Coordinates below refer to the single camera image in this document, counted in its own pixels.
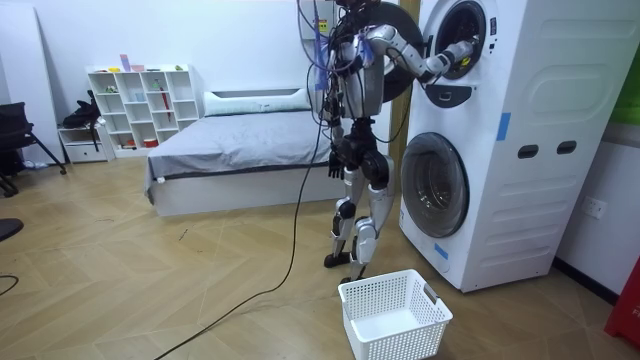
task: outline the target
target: white plastic basket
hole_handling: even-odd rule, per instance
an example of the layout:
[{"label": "white plastic basket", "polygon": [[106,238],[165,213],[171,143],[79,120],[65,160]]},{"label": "white plastic basket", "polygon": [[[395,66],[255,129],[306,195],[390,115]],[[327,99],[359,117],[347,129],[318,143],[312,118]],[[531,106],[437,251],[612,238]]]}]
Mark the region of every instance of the white plastic basket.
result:
[{"label": "white plastic basket", "polygon": [[415,360],[435,355],[453,314],[415,270],[338,287],[357,360]]}]

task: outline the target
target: black cable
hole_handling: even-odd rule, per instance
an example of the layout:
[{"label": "black cable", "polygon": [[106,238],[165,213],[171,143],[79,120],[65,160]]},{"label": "black cable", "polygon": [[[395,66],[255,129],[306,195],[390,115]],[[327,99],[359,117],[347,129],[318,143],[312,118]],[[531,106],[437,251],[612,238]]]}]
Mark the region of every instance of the black cable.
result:
[{"label": "black cable", "polygon": [[[311,119],[313,120],[314,123],[316,123],[316,125],[318,126],[322,126],[325,128],[329,128],[329,124],[322,124],[322,122],[324,121],[324,119],[319,119],[316,120],[316,114],[313,111],[313,102],[311,101],[311,92],[309,91],[309,76],[311,75],[311,69],[313,69],[313,64],[309,65],[309,69],[307,70],[307,99],[309,100],[309,105],[311,106]],[[329,138],[324,131],[322,132],[322,135],[331,140],[331,138]]]},{"label": "black cable", "polygon": [[8,293],[9,291],[11,291],[11,289],[13,289],[14,287],[16,287],[16,285],[18,285],[18,283],[20,282],[20,279],[18,279],[17,276],[15,275],[0,275],[0,279],[13,279],[13,284],[11,286],[9,286],[9,288],[3,292],[0,293],[0,296]]},{"label": "black cable", "polygon": [[311,155],[311,161],[309,162],[309,166],[307,167],[307,172],[304,174],[304,179],[302,180],[302,184],[300,185],[300,192],[298,193],[298,202],[296,204],[296,211],[295,211],[295,214],[293,215],[293,245],[292,245],[292,249],[291,249],[291,261],[289,262],[289,269],[287,270],[287,274],[284,276],[282,281],[280,281],[280,283],[276,287],[274,287],[273,289],[259,292],[259,293],[255,294],[255,295],[249,297],[245,301],[241,302],[240,304],[234,306],[226,314],[224,314],[221,317],[219,317],[218,320],[212,322],[210,325],[208,325],[204,329],[198,331],[197,333],[195,333],[194,335],[192,335],[188,339],[184,340],[180,344],[178,344],[178,345],[172,347],[171,349],[167,350],[166,352],[164,352],[162,355],[158,356],[154,360],[160,360],[160,359],[164,358],[165,356],[169,355],[170,353],[172,353],[173,351],[177,350],[178,348],[180,348],[180,347],[188,344],[189,342],[195,340],[200,335],[206,333],[211,328],[213,328],[216,324],[218,324],[224,318],[229,316],[229,314],[234,312],[240,306],[248,303],[249,301],[257,298],[258,296],[269,294],[269,293],[272,293],[272,292],[278,290],[287,281],[287,279],[289,278],[289,275],[291,274],[291,269],[293,268],[293,260],[295,259],[295,256],[296,256],[296,238],[297,238],[297,232],[298,232],[298,212],[300,211],[300,202],[302,201],[302,193],[304,192],[304,186],[307,183],[307,178],[309,177],[309,173],[311,172],[311,168],[313,167],[313,162],[315,161],[316,155],[318,154],[318,148],[320,147],[320,133],[321,132],[322,132],[322,126],[318,125],[318,135],[316,137],[316,146],[315,146],[315,149],[313,150],[313,155]]}]

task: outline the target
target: cubby shelf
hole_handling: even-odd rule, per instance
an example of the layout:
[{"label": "cubby shelf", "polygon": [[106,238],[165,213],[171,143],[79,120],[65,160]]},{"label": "cubby shelf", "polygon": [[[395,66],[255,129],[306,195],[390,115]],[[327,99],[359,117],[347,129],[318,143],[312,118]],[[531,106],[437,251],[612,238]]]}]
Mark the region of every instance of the cubby shelf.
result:
[{"label": "cubby shelf", "polygon": [[[109,66],[87,67],[91,90],[116,157],[146,156],[144,140],[160,143],[200,118],[196,92],[187,65],[153,66],[162,71],[96,72]],[[107,88],[115,87],[117,93]],[[123,148],[135,143],[136,149]]]}]

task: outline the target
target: dryer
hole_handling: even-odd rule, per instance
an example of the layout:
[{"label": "dryer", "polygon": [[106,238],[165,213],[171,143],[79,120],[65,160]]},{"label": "dryer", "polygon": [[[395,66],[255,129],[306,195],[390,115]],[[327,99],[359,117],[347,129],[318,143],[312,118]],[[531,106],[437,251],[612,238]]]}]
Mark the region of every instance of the dryer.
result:
[{"label": "dryer", "polygon": [[637,0],[429,0],[428,52],[482,52],[414,86],[400,226],[463,292],[547,274],[640,32]]}]

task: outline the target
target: basket handle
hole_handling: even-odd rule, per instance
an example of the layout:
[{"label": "basket handle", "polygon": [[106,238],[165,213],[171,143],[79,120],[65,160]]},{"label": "basket handle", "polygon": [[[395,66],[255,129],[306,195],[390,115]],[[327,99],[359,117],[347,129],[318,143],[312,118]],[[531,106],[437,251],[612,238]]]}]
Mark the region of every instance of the basket handle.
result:
[{"label": "basket handle", "polygon": [[438,294],[436,294],[436,292],[433,291],[433,288],[431,288],[431,286],[429,286],[427,282],[424,283],[424,292],[425,294],[427,294],[429,299],[433,301],[434,304],[438,301],[438,299],[440,299],[440,296],[438,296]]}]

